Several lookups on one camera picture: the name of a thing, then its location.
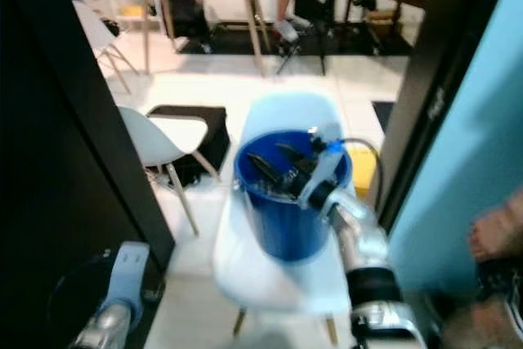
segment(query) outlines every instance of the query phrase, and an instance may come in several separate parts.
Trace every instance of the chair backrest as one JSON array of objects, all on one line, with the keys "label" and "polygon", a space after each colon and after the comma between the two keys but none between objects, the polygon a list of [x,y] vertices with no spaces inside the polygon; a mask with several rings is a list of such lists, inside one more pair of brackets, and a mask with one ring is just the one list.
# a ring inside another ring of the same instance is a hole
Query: chair backrest
[{"label": "chair backrest", "polygon": [[284,129],[306,131],[327,123],[341,125],[342,118],[326,96],[311,92],[270,94],[253,102],[240,143],[267,132]]},{"label": "chair backrest", "polygon": [[122,106],[118,109],[144,167],[170,163],[184,155],[162,130],[143,114]]},{"label": "chair backrest", "polygon": [[73,5],[92,49],[102,50],[114,41],[115,36],[93,10],[76,0],[73,0]]}]

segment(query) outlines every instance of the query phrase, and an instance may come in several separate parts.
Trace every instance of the white sneaker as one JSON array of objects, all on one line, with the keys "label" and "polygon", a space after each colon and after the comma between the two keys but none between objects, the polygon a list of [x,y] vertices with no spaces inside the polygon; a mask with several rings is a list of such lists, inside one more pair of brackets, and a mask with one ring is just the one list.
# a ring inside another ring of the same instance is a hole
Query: white sneaker
[{"label": "white sneaker", "polygon": [[281,37],[283,37],[285,41],[293,43],[297,40],[296,30],[294,30],[294,27],[286,20],[275,22],[275,29],[281,34]]},{"label": "white sneaker", "polygon": [[309,20],[303,19],[300,16],[287,16],[288,22],[299,29],[309,29],[312,26],[312,23]]}]

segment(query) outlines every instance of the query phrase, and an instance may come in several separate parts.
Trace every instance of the white plastic chair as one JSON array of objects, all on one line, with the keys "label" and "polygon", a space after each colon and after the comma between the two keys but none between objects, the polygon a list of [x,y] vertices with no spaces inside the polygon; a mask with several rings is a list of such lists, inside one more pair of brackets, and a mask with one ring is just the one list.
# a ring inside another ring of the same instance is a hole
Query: white plastic chair
[{"label": "white plastic chair", "polygon": [[172,162],[186,154],[192,154],[213,177],[220,181],[216,169],[198,152],[207,134],[207,124],[200,118],[147,118],[130,108],[119,107],[119,110],[141,164],[144,167],[157,166],[160,172],[162,165],[167,167],[168,175],[180,197],[193,232],[198,236],[196,221]]},{"label": "white plastic chair", "polygon": [[[292,92],[253,103],[240,144],[266,132],[308,130],[341,123],[334,104],[324,96]],[[332,344],[337,343],[332,314],[349,309],[346,279],[333,231],[327,244],[305,261],[283,264],[267,255],[248,223],[240,192],[230,190],[218,229],[213,265],[217,286],[239,304],[233,334],[246,310],[303,312],[325,318]]]},{"label": "white plastic chair", "polygon": [[116,66],[114,59],[122,60],[138,75],[138,71],[132,66],[131,62],[123,55],[123,53],[113,44],[116,37],[107,29],[104,23],[100,20],[98,15],[86,6],[82,2],[73,0],[74,9],[80,19],[80,23],[83,27],[83,32],[87,36],[87,40],[93,51],[98,51],[99,54],[96,57],[98,60],[100,57],[105,56],[109,59],[111,67],[118,76],[118,79],[122,83],[127,93],[131,94],[129,87],[125,83],[120,70]]}]

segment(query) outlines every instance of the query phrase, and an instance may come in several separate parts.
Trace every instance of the black tool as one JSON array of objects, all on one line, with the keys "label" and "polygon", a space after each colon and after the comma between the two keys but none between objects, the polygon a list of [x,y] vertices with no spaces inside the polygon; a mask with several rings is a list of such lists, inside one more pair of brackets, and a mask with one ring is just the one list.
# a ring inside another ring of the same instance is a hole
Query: black tool
[{"label": "black tool", "polygon": [[276,146],[279,152],[294,166],[299,168],[301,171],[311,174],[314,172],[316,165],[318,164],[317,159],[307,158],[301,151],[295,149],[293,146],[286,143],[277,143]]},{"label": "black tool", "polygon": [[268,161],[259,155],[248,153],[248,159],[251,164],[259,170],[274,186],[280,186],[282,184],[282,175],[272,166]]}]

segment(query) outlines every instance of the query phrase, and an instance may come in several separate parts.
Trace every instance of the black cable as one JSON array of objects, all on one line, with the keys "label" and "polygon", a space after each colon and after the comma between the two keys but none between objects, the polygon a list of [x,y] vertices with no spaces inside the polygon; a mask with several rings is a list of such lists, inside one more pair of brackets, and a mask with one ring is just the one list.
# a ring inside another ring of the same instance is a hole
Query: black cable
[{"label": "black cable", "polygon": [[376,160],[376,168],[378,170],[378,190],[376,191],[376,201],[374,202],[374,210],[376,210],[376,213],[378,213],[379,204],[382,201],[382,188],[383,188],[383,164],[382,160],[379,158],[378,151],[372,146],[368,141],[361,138],[344,138],[341,139],[344,143],[360,143],[361,145],[364,145],[367,149],[371,151],[371,153],[374,156],[374,159]]}]

